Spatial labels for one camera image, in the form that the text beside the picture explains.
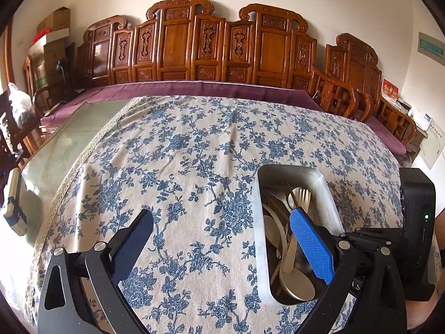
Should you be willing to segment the person right hand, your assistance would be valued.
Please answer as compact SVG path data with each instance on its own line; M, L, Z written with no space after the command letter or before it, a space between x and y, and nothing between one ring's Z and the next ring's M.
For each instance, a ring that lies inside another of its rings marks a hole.
M435 219L441 275L428 302L406 301L408 333L444 333L444 210Z

